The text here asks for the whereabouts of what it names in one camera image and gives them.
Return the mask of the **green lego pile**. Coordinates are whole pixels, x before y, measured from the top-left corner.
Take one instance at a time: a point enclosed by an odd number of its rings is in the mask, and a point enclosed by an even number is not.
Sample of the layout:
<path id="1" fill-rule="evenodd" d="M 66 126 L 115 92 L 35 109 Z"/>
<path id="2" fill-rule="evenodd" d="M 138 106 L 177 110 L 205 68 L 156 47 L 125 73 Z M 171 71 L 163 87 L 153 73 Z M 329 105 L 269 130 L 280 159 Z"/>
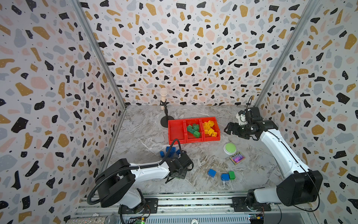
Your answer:
<path id="1" fill-rule="evenodd" d="M 200 127 L 197 124 L 188 125 L 187 126 L 187 131 L 189 133 L 191 133 L 195 138 L 200 138 L 201 137 Z"/>

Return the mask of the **yellow lego pile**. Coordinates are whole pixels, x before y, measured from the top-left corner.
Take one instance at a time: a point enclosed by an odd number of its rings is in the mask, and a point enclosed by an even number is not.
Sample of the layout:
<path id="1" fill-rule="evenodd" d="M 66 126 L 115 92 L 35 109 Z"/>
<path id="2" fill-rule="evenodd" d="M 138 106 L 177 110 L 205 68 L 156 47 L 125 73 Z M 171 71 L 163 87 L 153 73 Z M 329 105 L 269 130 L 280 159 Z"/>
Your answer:
<path id="1" fill-rule="evenodd" d="M 203 123 L 205 135 L 209 137 L 217 137 L 217 132 L 214 130 L 215 123 L 212 120 Z"/>

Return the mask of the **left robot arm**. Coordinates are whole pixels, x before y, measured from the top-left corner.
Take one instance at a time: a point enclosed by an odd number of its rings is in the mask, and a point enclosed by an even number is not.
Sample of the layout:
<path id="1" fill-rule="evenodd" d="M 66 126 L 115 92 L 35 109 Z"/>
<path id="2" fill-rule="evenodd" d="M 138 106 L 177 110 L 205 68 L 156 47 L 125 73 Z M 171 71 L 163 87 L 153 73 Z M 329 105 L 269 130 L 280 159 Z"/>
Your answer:
<path id="1" fill-rule="evenodd" d="M 165 157 L 148 164 L 134 164 L 120 159 L 97 176 L 87 203 L 100 203 L 103 208 L 121 203 L 129 209 L 138 210 L 144 206 L 145 198 L 140 189 L 133 187 L 135 183 L 157 179 L 165 179 L 168 183 L 175 178 L 185 179 L 187 172 L 193 168 L 194 163 L 185 151 L 178 158 Z"/>

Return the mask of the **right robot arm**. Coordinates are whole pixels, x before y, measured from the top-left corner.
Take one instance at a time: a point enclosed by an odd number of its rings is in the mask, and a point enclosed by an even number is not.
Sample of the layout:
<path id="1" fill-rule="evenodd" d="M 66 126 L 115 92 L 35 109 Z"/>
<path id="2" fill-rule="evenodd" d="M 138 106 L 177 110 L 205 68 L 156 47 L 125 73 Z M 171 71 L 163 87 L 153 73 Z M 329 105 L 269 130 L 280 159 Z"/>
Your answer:
<path id="1" fill-rule="evenodd" d="M 256 210 L 266 204 L 298 207 L 304 203 L 320 202 L 322 174 L 311 170 L 284 140 L 272 120 L 264 120 L 258 107 L 246 108 L 237 114 L 238 122 L 229 122 L 224 129 L 228 135 L 261 141 L 272 153 L 284 180 L 275 187 L 251 189 L 245 204 Z"/>

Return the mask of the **blue flat lego plate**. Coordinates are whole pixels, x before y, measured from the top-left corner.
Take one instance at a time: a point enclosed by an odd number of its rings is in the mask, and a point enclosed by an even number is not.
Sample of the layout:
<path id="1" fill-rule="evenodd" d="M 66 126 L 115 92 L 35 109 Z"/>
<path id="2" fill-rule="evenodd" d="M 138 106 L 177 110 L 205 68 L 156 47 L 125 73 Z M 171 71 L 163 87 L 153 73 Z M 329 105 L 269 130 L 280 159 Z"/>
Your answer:
<path id="1" fill-rule="evenodd" d="M 171 149 L 169 149 L 169 148 L 170 147 L 167 147 L 165 152 L 160 151 L 161 158 L 164 158 L 168 151 L 170 151 L 168 158 L 174 158 L 175 156 L 180 156 L 181 152 L 179 149 L 177 150 L 176 147 L 172 147 Z"/>

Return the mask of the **middle red bin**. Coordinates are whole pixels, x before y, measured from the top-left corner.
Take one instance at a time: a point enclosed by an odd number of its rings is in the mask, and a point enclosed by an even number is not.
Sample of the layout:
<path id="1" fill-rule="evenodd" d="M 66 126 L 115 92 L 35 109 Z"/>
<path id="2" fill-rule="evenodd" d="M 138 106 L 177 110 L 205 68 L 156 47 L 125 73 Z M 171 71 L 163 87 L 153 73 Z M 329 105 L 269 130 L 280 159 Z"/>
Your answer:
<path id="1" fill-rule="evenodd" d="M 203 134 L 199 119 L 185 119 L 186 141 L 187 143 L 202 142 Z"/>

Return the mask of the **red bin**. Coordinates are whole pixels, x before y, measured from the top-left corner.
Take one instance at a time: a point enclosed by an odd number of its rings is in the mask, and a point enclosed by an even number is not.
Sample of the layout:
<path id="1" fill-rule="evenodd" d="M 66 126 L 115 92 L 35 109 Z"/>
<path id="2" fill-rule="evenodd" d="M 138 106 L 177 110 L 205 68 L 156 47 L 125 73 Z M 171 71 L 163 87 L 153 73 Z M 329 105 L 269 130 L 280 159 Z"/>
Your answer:
<path id="1" fill-rule="evenodd" d="M 186 141 L 187 143 L 202 142 L 203 134 L 199 119 L 185 119 Z"/>
<path id="2" fill-rule="evenodd" d="M 169 144 L 171 144 L 175 139 L 178 139 L 181 144 L 186 143 L 184 126 L 185 124 L 183 119 L 168 121 Z"/>
<path id="3" fill-rule="evenodd" d="M 203 142 L 219 141 L 221 132 L 216 117 L 204 117 L 200 120 L 200 133 L 203 136 Z"/>

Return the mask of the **green push button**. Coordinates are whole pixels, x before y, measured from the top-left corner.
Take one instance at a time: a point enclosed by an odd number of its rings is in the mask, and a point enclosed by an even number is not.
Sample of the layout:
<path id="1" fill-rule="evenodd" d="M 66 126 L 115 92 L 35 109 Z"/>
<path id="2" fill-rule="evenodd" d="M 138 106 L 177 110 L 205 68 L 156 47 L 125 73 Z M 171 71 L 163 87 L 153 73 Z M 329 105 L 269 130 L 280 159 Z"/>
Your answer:
<path id="1" fill-rule="evenodd" d="M 223 146 L 223 150 L 227 155 L 234 155 L 237 153 L 236 145 L 233 143 L 227 143 Z"/>

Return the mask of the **blue small lego brick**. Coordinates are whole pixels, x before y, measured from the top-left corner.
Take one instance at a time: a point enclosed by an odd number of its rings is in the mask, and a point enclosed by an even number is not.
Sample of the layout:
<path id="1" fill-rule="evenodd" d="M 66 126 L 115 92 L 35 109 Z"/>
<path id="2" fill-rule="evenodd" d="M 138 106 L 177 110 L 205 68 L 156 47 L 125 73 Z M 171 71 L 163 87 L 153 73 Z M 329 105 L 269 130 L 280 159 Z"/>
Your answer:
<path id="1" fill-rule="evenodd" d="M 208 170 L 208 176 L 211 177 L 211 178 L 214 178 L 216 175 L 216 171 L 213 170 L 213 169 L 209 169 Z"/>

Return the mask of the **small colourful card box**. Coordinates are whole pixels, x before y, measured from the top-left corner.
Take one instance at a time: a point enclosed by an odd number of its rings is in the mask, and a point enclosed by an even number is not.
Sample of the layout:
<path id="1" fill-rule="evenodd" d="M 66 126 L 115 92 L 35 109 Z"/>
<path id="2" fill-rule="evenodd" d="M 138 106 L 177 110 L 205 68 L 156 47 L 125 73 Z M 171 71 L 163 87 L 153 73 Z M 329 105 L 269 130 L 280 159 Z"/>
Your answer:
<path id="1" fill-rule="evenodd" d="M 229 158 L 234 165 L 237 165 L 245 159 L 245 156 L 241 152 L 237 152 L 231 155 Z"/>

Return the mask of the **left red bin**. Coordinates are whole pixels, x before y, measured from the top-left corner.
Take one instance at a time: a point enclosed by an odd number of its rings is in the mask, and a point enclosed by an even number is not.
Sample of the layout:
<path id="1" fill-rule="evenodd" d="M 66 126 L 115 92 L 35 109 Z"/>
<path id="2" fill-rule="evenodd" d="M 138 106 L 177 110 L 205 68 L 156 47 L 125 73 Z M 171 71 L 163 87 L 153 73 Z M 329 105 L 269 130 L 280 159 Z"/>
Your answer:
<path id="1" fill-rule="evenodd" d="M 183 119 L 168 121 L 169 144 L 171 144 L 175 139 L 178 139 L 181 144 L 186 143 L 184 126 L 185 124 Z"/>

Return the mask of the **right red bin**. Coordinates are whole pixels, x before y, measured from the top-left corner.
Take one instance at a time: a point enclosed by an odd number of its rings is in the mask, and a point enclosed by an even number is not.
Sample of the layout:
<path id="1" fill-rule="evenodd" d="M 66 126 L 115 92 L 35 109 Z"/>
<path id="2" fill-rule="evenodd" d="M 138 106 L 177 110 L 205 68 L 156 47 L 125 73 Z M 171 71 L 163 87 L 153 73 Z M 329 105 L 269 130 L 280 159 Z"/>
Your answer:
<path id="1" fill-rule="evenodd" d="M 216 117 L 204 117 L 200 120 L 200 133 L 203 136 L 203 142 L 219 141 L 221 132 Z"/>

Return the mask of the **blue lego brick right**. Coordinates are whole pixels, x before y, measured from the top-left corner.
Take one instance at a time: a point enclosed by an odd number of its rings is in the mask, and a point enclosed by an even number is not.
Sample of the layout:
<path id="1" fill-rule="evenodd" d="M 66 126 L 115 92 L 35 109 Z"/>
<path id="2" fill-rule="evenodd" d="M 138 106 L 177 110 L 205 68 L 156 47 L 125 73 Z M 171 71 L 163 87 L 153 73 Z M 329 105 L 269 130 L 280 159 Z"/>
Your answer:
<path id="1" fill-rule="evenodd" d="M 229 174 L 221 174 L 221 180 L 226 182 L 230 180 Z"/>

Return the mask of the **wooden peg on black stand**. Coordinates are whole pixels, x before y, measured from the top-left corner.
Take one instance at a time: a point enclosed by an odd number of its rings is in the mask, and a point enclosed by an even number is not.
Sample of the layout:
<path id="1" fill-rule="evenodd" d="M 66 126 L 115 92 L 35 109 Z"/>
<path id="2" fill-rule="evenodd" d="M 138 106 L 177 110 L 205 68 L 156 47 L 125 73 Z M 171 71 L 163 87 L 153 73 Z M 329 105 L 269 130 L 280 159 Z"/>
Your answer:
<path id="1" fill-rule="evenodd" d="M 174 120 L 174 117 L 168 115 L 168 109 L 167 109 L 167 89 L 161 88 L 160 90 L 161 100 L 160 100 L 160 106 L 161 110 L 164 111 L 165 115 L 161 119 L 160 124 L 162 127 L 168 128 L 168 121 Z"/>

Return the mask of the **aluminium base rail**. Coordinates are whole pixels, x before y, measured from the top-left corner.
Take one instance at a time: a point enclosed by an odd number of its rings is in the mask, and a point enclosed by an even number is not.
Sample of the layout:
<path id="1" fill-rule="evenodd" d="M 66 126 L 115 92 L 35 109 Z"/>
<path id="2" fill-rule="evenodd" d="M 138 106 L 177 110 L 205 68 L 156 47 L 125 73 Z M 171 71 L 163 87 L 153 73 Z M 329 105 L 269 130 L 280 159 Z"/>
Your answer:
<path id="1" fill-rule="evenodd" d="M 141 217 L 143 224 L 316 224 L 309 205 L 268 204 L 248 209 L 243 192 L 145 194 L 147 205 L 138 214 L 124 209 L 126 224 Z"/>

